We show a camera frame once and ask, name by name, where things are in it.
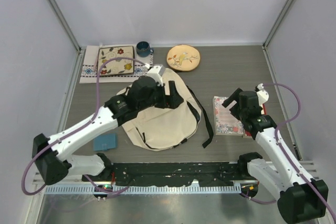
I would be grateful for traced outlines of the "cream canvas backpack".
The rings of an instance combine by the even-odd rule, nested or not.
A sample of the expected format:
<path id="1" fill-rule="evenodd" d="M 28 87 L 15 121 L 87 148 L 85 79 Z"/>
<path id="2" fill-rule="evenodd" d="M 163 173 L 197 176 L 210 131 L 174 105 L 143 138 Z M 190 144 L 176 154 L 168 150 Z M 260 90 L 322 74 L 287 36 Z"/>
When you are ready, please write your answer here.
<path id="1" fill-rule="evenodd" d="M 203 118 L 208 137 L 202 147 L 206 148 L 213 140 L 214 131 L 204 107 L 182 78 L 173 70 L 166 69 L 163 82 L 168 84 L 169 81 L 175 82 L 177 92 L 184 99 L 183 103 L 176 109 L 145 109 L 135 119 L 124 123 L 122 128 L 133 145 L 162 151 L 187 142 L 196 133 Z"/>

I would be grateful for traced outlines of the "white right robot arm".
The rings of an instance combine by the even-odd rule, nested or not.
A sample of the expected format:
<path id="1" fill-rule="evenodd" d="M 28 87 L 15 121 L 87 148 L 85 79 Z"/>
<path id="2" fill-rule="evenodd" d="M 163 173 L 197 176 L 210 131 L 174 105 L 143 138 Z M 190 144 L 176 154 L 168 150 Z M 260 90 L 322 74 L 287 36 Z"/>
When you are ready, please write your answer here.
<path id="1" fill-rule="evenodd" d="M 272 162 L 269 166 L 258 153 L 247 153 L 239 157 L 237 173 L 242 179 L 257 179 L 271 193 L 286 223 L 324 217 L 329 189 L 323 180 L 314 179 L 298 162 L 272 117 L 262 114 L 268 98 L 263 84 L 259 84 L 254 91 L 238 88 L 222 104 L 242 122 L 244 130 Z"/>

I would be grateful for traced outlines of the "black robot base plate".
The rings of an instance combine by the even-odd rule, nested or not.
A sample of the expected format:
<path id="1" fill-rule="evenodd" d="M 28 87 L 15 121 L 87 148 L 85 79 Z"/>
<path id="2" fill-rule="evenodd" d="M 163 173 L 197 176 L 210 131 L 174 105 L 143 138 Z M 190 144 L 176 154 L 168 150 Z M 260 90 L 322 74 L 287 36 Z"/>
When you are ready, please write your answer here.
<path id="1" fill-rule="evenodd" d="M 115 163 L 106 178 L 91 177 L 94 182 L 117 186 L 182 187 L 196 180 L 202 187 L 231 186 L 236 180 L 255 180 L 237 163 Z"/>

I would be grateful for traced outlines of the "red bordered book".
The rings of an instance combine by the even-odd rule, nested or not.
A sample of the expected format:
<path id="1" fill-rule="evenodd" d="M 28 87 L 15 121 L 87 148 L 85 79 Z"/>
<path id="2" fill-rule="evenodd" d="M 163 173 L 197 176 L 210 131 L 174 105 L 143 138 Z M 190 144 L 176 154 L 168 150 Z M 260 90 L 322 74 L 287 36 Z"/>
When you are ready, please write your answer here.
<path id="1" fill-rule="evenodd" d="M 261 114 L 262 115 L 266 114 L 266 108 L 265 108 L 264 104 L 262 105 Z M 251 136 L 251 134 L 248 131 L 244 130 L 243 138 L 252 138 L 252 136 Z"/>

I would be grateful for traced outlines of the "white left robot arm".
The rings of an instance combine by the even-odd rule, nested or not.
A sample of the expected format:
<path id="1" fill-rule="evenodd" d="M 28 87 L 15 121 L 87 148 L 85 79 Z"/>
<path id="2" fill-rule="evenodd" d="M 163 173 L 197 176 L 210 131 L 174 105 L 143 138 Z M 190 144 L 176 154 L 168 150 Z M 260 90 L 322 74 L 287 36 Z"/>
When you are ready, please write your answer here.
<path id="1" fill-rule="evenodd" d="M 140 77 L 125 92 L 110 98 L 90 118 L 58 134 L 46 137 L 43 133 L 34 137 L 33 161 L 46 185 L 63 180 L 70 172 L 83 168 L 85 175 L 92 175 L 105 182 L 112 174 L 108 159 L 100 154 L 82 156 L 71 161 L 72 154 L 95 137 L 114 130 L 135 119 L 139 112 L 150 107 L 176 109 L 183 103 L 174 81 L 165 85 L 152 77 Z"/>

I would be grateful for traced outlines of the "floral cover book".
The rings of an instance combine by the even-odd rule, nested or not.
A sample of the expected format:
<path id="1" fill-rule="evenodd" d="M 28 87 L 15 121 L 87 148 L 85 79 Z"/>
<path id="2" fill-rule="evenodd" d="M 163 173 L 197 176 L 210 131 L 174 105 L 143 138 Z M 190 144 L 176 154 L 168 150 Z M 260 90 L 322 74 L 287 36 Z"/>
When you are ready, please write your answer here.
<path id="1" fill-rule="evenodd" d="M 230 109 L 236 104 L 234 101 L 227 108 L 223 106 L 223 102 L 227 97 L 213 97 L 214 108 L 214 124 L 216 135 L 235 135 L 242 136 L 244 133 L 243 125 L 233 115 Z"/>

